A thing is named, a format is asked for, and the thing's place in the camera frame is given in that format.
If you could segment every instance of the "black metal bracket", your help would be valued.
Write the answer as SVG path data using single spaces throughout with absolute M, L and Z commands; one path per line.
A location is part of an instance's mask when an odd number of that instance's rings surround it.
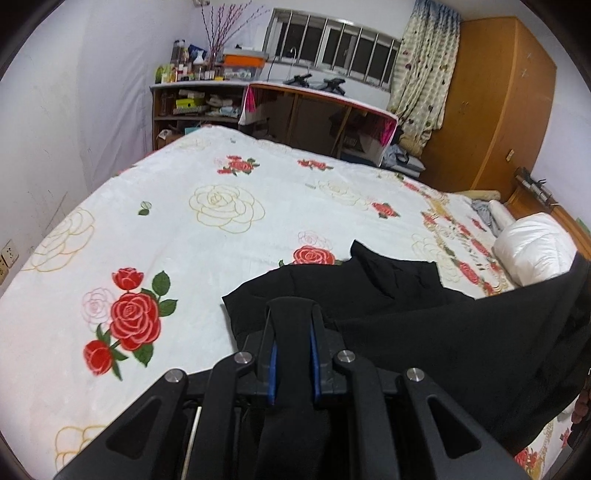
M 310 401 L 319 409 L 349 412 L 349 451 L 343 457 L 350 468 L 343 480 L 528 479 L 422 370 L 399 374 L 376 368 L 346 350 L 339 332 L 325 328 L 318 305 L 291 298 L 273 302 L 278 301 L 285 302 L 280 311 L 306 312 L 301 321 L 310 326 Z M 271 407 L 281 380 L 276 368 L 281 343 L 274 328 L 281 319 L 270 315 L 242 352 L 212 370 L 189 376 L 168 371 L 55 480 L 179 480 L 183 471 L 187 480 L 243 478 L 241 419 L 253 408 Z

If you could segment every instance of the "white pillow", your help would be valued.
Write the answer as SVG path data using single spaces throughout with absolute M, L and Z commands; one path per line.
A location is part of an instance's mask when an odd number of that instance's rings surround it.
M 513 280 L 524 287 L 568 272 L 577 253 L 568 232 L 547 213 L 509 225 L 492 250 Z
M 507 210 L 505 205 L 496 200 L 488 202 L 488 208 L 491 211 L 492 217 L 495 219 L 496 224 L 499 226 L 501 232 L 509 225 L 515 223 L 515 218 L 511 215 L 511 212 Z

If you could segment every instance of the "window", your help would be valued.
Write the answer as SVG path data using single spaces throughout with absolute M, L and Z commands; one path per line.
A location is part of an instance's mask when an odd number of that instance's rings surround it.
M 277 63 L 295 63 L 389 89 L 400 42 L 344 20 L 273 10 L 264 49 Z

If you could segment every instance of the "wooden desk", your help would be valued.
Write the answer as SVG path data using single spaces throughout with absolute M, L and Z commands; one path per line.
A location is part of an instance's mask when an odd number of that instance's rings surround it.
M 335 93 L 284 85 L 282 83 L 252 82 L 246 91 L 245 107 L 239 124 L 250 125 L 267 118 L 268 112 L 265 105 L 275 102 L 280 96 L 291 96 L 293 99 L 288 121 L 285 123 L 285 144 L 292 146 L 291 140 L 302 100 L 331 103 L 342 107 L 343 115 L 328 155 L 340 158 L 341 152 L 344 150 L 343 140 L 348 122 L 353 115 L 359 114 L 363 117 L 359 133 L 367 140 L 365 152 L 360 156 L 370 160 L 377 166 L 381 164 L 384 151 L 390 145 L 398 126 L 398 117 L 393 113 L 367 103 L 358 102 Z

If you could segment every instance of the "orange box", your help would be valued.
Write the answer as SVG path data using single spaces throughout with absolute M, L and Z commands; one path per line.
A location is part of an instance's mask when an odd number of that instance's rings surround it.
M 261 69 L 265 66 L 265 59 L 246 55 L 226 55 L 223 64 L 228 67 L 256 67 Z

